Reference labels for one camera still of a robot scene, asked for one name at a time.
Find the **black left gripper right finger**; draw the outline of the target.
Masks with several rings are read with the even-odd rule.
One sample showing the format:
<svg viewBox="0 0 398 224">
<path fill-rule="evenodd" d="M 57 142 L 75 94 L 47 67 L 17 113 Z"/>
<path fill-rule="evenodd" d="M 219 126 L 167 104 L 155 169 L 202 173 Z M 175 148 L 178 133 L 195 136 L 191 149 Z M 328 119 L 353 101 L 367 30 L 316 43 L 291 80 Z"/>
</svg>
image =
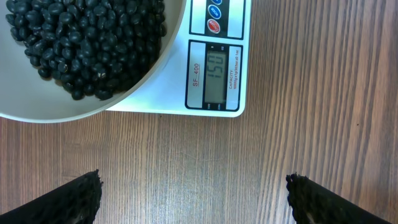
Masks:
<svg viewBox="0 0 398 224">
<path fill-rule="evenodd" d="M 390 224 L 306 176 L 286 176 L 287 201 L 299 224 Z"/>
</svg>

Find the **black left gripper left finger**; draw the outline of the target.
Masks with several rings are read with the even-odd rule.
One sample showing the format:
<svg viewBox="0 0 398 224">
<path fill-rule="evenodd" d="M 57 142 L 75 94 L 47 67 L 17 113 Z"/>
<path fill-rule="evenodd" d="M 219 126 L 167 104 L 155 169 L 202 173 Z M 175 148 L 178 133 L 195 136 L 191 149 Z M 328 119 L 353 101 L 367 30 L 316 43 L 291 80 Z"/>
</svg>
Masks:
<svg viewBox="0 0 398 224">
<path fill-rule="evenodd" d="M 100 208 L 102 184 L 98 170 L 1 215 L 1 224 L 92 224 Z"/>
</svg>

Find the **white bowl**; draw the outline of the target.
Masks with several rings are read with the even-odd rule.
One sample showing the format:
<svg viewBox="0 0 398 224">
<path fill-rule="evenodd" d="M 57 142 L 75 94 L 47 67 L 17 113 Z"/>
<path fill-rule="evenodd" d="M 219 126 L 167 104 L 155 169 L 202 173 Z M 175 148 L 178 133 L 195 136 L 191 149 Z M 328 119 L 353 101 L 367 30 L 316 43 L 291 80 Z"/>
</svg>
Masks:
<svg viewBox="0 0 398 224">
<path fill-rule="evenodd" d="M 11 25 L 6 21 L 6 3 L 1 1 L 1 116 L 28 123 L 61 123 L 113 108 L 165 67 L 174 52 L 174 42 L 186 8 L 186 0 L 165 1 L 167 35 L 162 38 L 160 58 L 130 90 L 103 101 L 94 96 L 73 100 L 62 86 L 40 78 L 24 53 L 25 45 L 12 38 Z"/>
</svg>

